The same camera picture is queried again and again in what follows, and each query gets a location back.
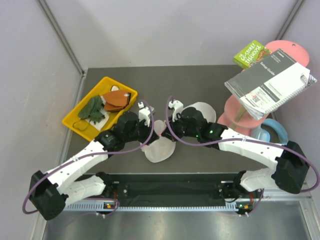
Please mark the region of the pink-zippered round laundry bag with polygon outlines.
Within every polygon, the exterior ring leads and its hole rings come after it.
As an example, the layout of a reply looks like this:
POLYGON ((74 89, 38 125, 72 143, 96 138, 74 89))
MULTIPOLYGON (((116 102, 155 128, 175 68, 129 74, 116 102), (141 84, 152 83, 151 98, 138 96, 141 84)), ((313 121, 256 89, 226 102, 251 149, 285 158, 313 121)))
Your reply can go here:
POLYGON ((162 162, 168 159, 175 151, 176 142, 162 136, 166 127, 167 125, 163 120, 156 120, 154 122, 154 132, 159 139, 141 148, 141 151, 151 163, 162 162))

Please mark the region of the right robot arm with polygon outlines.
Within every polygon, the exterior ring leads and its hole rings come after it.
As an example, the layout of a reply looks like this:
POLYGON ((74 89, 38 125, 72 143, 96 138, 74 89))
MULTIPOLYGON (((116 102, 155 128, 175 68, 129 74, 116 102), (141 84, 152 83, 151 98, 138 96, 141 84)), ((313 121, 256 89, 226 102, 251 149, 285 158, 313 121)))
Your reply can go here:
POLYGON ((204 110, 180 101, 170 101, 165 112, 166 129, 162 136, 183 143, 184 137, 195 138, 195 147, 213 148, 251 159, 264 167, 242 170, 231 189, 239 198, 260 189, 280 189, 290 194, 304 192, 303 184, 311 164, 300 146, 257 140, 206 117, 204 110))

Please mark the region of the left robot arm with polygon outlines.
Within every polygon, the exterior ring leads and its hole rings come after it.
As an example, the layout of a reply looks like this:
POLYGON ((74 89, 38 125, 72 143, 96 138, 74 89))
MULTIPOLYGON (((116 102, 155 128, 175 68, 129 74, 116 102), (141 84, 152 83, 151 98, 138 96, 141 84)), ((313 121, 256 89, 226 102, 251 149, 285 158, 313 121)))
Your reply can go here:
POLYGON ((95 195, 109 198, 114 187, 108 183, 107 174, 100 173, 83 181, 78 181, 78 178, 113 155, 125 154, 123 149, 126 143, 139 142, 144 146, 158 138, 154 131, 152 109, 144 107, 138 113, 126 111, 116 124, 100 132, 65 163, 46 173, 40 170, 35 172, 30 179, 27 199, 49 221, 74 202, 95 195))

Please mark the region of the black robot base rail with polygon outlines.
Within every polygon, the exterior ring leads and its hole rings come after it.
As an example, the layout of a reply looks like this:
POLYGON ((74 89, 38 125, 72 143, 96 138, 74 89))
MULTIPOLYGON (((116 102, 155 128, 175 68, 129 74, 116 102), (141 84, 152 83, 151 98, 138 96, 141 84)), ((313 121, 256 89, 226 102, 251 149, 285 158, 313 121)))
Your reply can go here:
POLYGON ((107 174, 104 197, 116 198, 122 207, 222 206, 244 199, 255 200, 261 192, 241 189, 234 173, 107 174))

